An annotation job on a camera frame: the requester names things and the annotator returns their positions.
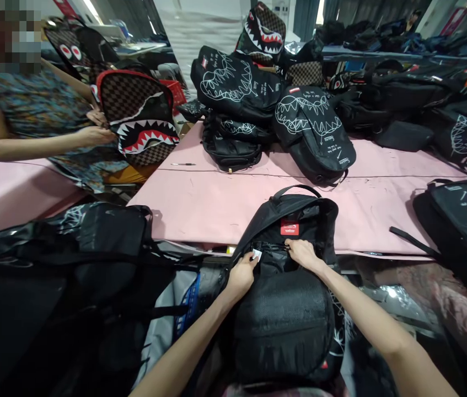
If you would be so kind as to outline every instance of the red tag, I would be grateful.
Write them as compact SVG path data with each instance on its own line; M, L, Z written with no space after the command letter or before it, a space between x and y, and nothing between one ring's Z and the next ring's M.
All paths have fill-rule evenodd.
M299 235L299 223L281 219L281 235Z

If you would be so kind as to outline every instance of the pink table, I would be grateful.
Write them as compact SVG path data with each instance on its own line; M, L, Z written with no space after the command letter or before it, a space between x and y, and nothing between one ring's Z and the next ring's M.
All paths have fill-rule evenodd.
M297 184L313 186L287 153L263 154L258 165L234 174L218 170L200 144L202 129L198 123L189 131L129 203L153 210L154 239L234 245L255 211L278 190ZM366 140L353 140L353 144L357 160L347 179L334 189L315 187L340 209L337 252L422 255L418 248L391 234L389 227L427 242L411 198L435 178L460 180L466 176L424 152L381 148ZM290 192L308 194L303 189Z
M57 214L84 195L46 159L0 163L0 230Z

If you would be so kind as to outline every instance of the patterned dress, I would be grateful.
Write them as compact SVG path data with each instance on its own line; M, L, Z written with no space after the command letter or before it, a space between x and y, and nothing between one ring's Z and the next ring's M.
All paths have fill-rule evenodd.
M45 65L40 74L0 73L0 110L15 138L44 138L93 126L90 105ZM102 193L104 178L128 167L116 144L76 149L48 160L78 186Z

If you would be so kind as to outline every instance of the woman's hand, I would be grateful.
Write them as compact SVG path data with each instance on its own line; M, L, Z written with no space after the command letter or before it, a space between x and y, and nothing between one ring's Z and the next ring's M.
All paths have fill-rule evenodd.
M112 131L101 127L85 127L72 135L77 140L77 147L101 146L117 138Z
M229 272L229 279L224 293L234 302L238 302L254 283L254 268L259 258L250 260L253 252L245 254Z
M108 122L106 121L106 117L105 115L103 114L103 112L101 112L99 110L99 108L97 109L92 109L91 111L89 111L88 113L86 113L86 117L93 123L95 123L95 125L99 126L99 127L102 127L104 125L106 125Z
M285 244L290 247L290 257L305 269L319 273L327 267L327 264L316 256L310 242L286 239Z

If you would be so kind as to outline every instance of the woman's arm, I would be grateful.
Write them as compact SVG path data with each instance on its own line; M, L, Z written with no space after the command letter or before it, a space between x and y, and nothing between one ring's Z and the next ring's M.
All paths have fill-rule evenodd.
M182 393L200 357L231 308L254 282L257 259L247 253L233 267L228 285L209 309L182 335L129 397L176 397Z
M424 348L384 309L316 257L311 243L289 239L285 243L292 259L327 285L384 357L402 397L457 396Z
M86 127L82 130L50 138L11 139L0 111L0 161L22 161L65 154L80 147L106 144L116 138L109 130Z
M44 65L48 66L49 69L53 71L57 76L60 77L62 81L72 87L80 96L82 96L88 103L92 104L94 108L98 108L97 103L95 102L94 95L90 90L90 87L83 82L80 82L76 78L70 76L68 73L60 70L55 65L52 65L47 60L41 58L41 61Z

